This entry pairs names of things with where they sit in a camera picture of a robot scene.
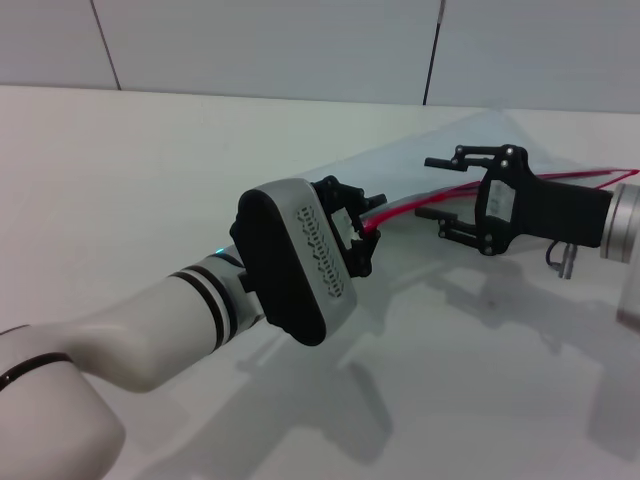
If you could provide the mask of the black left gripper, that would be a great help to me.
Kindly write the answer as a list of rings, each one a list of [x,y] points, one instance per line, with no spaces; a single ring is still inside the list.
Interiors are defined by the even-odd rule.
[[[358,215],[385,204],[385,195],[366,196],[362,188],[344,185],[334,176],[313,182],[327,219],[342,248],[347,250],[347,269],[352,278],[368,277],[372,272],[372,258],[379,242],[379,230],[357,236]]]

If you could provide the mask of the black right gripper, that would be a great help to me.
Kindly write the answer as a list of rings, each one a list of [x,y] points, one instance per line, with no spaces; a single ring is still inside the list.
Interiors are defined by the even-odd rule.
[[[475,204],[475,225],[458,215],[428,207],[415,216],[438,223],[438,236],[485,255],[506,252],[519,235],[597,248],[613,194],[536,176],[527,151],[515,145],[457,145],[450,159],[427,157],[425,167],[466,172],[486,169]]]

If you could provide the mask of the clear document bag red zipper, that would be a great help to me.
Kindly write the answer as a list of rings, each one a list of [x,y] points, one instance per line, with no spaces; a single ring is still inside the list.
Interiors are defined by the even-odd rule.
[[[390,206],[396,208],[482,177],[479,168],[453,173],[425,166],[428,156],[450,158],[458,144],[514,143],[527,149],[535,173],[562,173],[566,182],[575,184],[575,173],[593,172],[594,177],[580,181],[590,187],[607,185],[631,169],[629,161],[615,159],[604,143],[589,139],[582,126],[571,125],[568,131],[561,132],[561,121],[574,121],[576,115],[536,113],[534,117],[551,123],[550,131],[539,138],[511,116],[485,111],[359,154],[341,163],[336,173],[369,193],[386,193]],[[384,225],[373,273],[355,283],[358,298],[366,305],[384,302],[411,284],[437,279],[454,280],[473,289],[494,276],[499,286],[509,288],[518,275],[517,260],[527,251],[539,251],[541,246],[541,241],[525,236],[506,255],[489,258],[473,248],[438,238],[432,223],[418,220],[412,213],[401,214]]]

